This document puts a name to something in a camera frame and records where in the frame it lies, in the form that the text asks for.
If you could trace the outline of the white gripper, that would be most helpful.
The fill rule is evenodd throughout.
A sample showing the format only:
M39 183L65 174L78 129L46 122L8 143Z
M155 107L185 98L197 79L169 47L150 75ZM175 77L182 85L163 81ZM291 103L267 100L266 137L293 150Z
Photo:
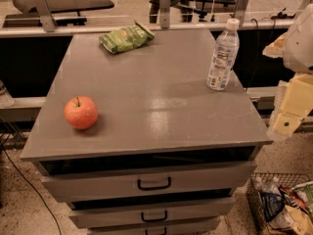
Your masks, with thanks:
M279 82L267 129L270 139L288 139L313 110L313 4L262 54L273 59L283 57L284 66L298 72L289 82Z

